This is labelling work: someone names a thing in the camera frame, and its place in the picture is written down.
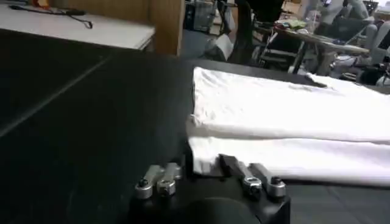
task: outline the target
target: metal clamp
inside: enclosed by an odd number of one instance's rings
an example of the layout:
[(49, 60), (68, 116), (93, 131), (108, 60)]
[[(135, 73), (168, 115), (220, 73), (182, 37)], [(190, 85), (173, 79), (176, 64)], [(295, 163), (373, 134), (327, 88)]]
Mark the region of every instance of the metal clamp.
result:
[(237, 167), (243, 175), (244, 190), (251, 196), (258, 198), (261, 192), (261, 180), (255, 177), (243, 162), (237, 161)]
[(164, 176), (157, 182), (157, 192), (162, 197), (170, 197), (176, 192), (175, 179), (179, 179), (180, 167), (176, 163), (168, 163)]
[(286, 184), (282, 179), (273, 176), (270, 171), (260, 163), (252, 163), (250, 168), (254, 171), (255, 175), (260, 177), (263, 188), (270, 197), (280, 198), (286, 196)]
[(153, 185), (161, 177), (164, 169), (158, 165), (151, 165), (145, 176), (135, 186), (135, 196), (139, 199), (148, 199), (153, 195)]

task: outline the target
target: laptop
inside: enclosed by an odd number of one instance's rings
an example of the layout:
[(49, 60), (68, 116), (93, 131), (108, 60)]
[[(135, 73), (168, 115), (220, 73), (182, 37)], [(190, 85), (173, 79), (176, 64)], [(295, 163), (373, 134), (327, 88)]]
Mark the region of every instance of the laptop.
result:
[(371, 21), (367, 20), (339, 17), (334, 20), (324, 36), (348, 44), (370, 24)]

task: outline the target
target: folded white cloth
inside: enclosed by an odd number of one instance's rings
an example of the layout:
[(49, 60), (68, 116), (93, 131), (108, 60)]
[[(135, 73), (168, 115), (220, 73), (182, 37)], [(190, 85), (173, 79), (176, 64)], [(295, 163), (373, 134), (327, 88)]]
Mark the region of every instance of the folded white cloth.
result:
[(220, 153), (283, 178), (390, 186), (390, 98), (312, 76), (328, 88), (194, 70), (194, 171), (218, 175)]
[(195, 124), (262, 138), (390, 142), (388, 96), (354, 83), (313, 78), (327, 80), (332, 88), (195, 68)]

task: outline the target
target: black surface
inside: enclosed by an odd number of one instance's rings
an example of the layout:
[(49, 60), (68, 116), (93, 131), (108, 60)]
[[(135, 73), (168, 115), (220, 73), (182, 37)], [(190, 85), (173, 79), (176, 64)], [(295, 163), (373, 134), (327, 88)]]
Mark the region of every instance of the black surface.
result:
[(227, 198), (204, 198), (172, 214), (171, 223), (259, 224), (247, 206)]
[(113, 49), (0, 29), (0, 133)]
[[(57, 70), (73, 68), (53, 64)], [(149, 165), (169, 161), (186, 146), (185, 121), (193, 109), (196, 65), (309, 84), (282, 72), (120, 53), (0, 138), (0, 223), (126, 220), (133, 187)], [(22, 69), (16, 71), (26, 75)], [(364, 223), (390, 219), (388, 191), (335, 188), (341, 194), (335, 196), (325, 189), (289, 187), (292, 223), (353, 224), (355, 213), (368, 220)], [(365, 200), (380, 209), (364, 212)]]

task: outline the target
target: wooden panel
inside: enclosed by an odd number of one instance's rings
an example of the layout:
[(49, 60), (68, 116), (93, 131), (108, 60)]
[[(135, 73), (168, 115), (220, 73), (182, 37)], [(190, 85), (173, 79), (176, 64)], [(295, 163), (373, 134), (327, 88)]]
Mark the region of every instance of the wooden panel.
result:
[(85, 10), (90, 14), (147, 23), (148, 0), (55, 0), (55, 5)]
[(180, 54), (185, 2), (183, 0), (150, 0), (151, 23), (156, 27), (155, 51)]

